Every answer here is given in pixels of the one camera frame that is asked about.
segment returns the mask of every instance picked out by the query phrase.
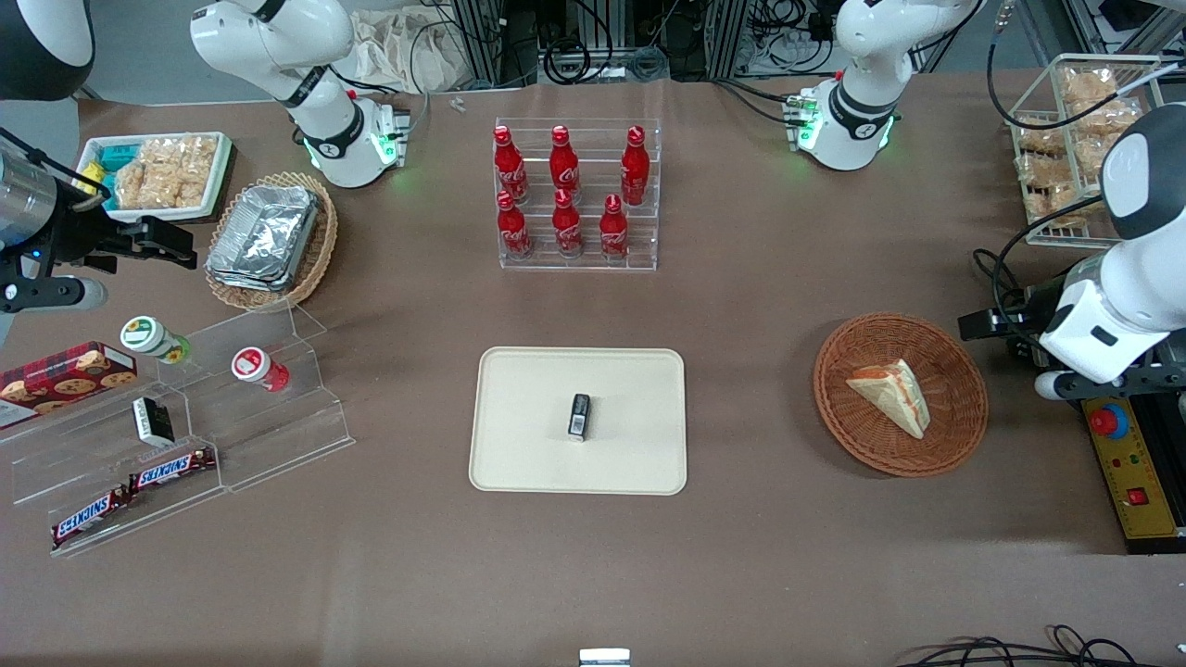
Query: brown tablecloth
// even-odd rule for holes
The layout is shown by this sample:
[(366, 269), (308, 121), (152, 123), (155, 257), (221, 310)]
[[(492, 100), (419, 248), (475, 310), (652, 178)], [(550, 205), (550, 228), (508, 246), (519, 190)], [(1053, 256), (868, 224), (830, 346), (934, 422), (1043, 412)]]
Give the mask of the brown tablecloth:
[[(1001, 88), (1016, 94), (1032, 76)], [(522, 666), (625, 646), (640, 666), (891, 665), (956, 635), (1045, 643), (1042, 627), (1064, 622), (1174, 660), (1184, 561), (1118, 555), (1083, 427), (1034, 396), (1032, 373), (1000, 345), (969, 344), (989, 431), (938, 478), (871, 471), (812, 405), (811, 362), (843, 319), (900, 311), (955, 332), (988, 304), (969, 252), (1000, 247), (1022, 212), (981, 76), (919, 76), (890, 146), (855, 173), (790, 153), (780, 128), (708, 84), (464, 97), (464, 114), (436, 99), (407, 169), (331, 189), (342, 235), (306, 305), (330, 328), (321, 369), (357, 444), (75, 559), (50, 559), (43, 513), (0, 503), (5, 659)], [(225, 132), (240, 151), (231, 192), (311, 170), (275, 103), (81, 112), (84, 135)], [(661, 117), (659, 271), (499, 269), (499, 115)], [(196, 233), (204, 244), (209, 225)], [(1022, 248), (1016, 265), (1039, 279), (1075, 256)], [(178, 331), (236, 312), (200, 272), (161, 262), (122, 261), (107, 284), (102, 310), (19, 318), (2, 367), (114, 341), (141, 312)], [(677, 350), (687, 488), (471, 487), (478, 358), (506, 344)]]

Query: red cookie box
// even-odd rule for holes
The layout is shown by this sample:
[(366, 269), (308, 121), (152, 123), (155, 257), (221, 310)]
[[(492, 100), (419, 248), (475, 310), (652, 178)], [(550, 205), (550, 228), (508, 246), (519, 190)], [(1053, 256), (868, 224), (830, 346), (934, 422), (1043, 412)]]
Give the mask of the red cookie box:
[(135, 382), (136, 362), (97, 341), (0, 375), (0, 430)]

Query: emergency stop button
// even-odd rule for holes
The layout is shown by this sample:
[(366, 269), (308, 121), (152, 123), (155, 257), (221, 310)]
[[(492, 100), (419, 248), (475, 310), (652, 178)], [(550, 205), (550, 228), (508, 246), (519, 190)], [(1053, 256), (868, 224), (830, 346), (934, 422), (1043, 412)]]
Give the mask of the emergency stop button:
[(1088, 427), (1097, 436), (1118, 440), (1128, 434), (1128, 414), (1116, 404), (1104, 404), (1088, 415)]
[(1124, 493), (1128, 495), (1128, 504), (1149, 504), (1149, 494), (1144, 493), (1143, 487), (1129, 489)]

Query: wicker basket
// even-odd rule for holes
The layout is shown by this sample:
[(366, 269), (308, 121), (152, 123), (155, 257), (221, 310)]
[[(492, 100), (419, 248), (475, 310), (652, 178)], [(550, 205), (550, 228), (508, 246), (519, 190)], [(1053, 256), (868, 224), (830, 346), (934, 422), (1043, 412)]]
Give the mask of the wicker basket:
[[(931, 412), (922, 440), (898, 427), (844, 381), (857, 368), (904, 358)], [(927, 477), (968, 458), (988, 426), (988, 395), (968, 352), (933, 324), (894, 313), (850, 319), (828, 337), (812, 375), (824, 424), (853, 456), (891, 475)]]
[[(300, 185), (317, 192), (317, 196), (320, 197), (320, 205), (318, 207), (317, 220), (314, 221), (315, 227), (308, 237), (308, 244), (305, 247), (305, 256), (301, 258), (300, 267), (296, 269), (296, 279), (293, 286), (286, 292), (266, 292), (263, 290), (231, 287), (218, 282), (209, 273), (206, 273), (206, 282), (210, 284), (210, 288), (213, 291), (215, 297), (218, 297), (219, 301), (244, 310), (266, 306), (285, 298), (292, 304), (299, 304), (313, 293), (321, 278), (325, 277), (325, 271), (330, 267), (330, 255), (333, 254), (333, 244), (338, 240), (338, 214), (333, 209), (333, 202), (330, 199), (330, 193), (326, 192), (325, 186), (318, 183), (317, 179), (304, 173), (283, 172), (266, 176), (249, 188), (255, 185), (276, 185), (280, 188)], [(223, 209), (223, 215), (218, 218), (218, 227), (210, 240), (211, 249), (218, 242), (218, 236), (222, 235), (223, 229), (227, 228), (227, 220), (235, 209), (235, 204), (238, 203), (238, 199), (246, 191), (247, 189), (244, 188)]]

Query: coca-cola bottle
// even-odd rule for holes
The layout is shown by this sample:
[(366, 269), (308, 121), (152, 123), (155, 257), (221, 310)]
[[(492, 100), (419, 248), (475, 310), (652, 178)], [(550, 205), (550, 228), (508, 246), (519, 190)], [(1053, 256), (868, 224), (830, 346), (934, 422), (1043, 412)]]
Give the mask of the coca-cola bottle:
[(568, 145), (568, 128), (557, 125), (551, 128), (551, 184), (556, 190), (567, 190), (573, 196), (573, 203), (581, 201), (581, 173), (576, 152)]
[(531, 256), (531, 236), (527, 233), (523, 211), (515, 205), (515, 197), (503, 190), (498, 193), (498, 234), (503, 237), (506, 256), (525, 260)]
[(505, 125), (495, 128), (495, 169), (498, 170), (498, 183), (516, 202), (527, 199), (527, 170), (523, 165), (523, 154), (511, 141), (511, 131)]
[(601, 254), (610, 259), (626, 256), (626, 214), (621, 212), (621, 198), (610, 195), (605, 198), (601, 214)]
[(581, 216), (573, 208), (573, 193), (556, 190), (556, 210), (551, 211), (551, 225), (556, 228), (556, 244), (560, 256), (575, 260), (585, 247), (581, 242)]
[(643, 145), (645, 140), (646, 133), (640, 125), (626, 131), (626, 152), (621, 154), (621, 198), (630, 207), (640, 205), (646, 196), (651, 158)]

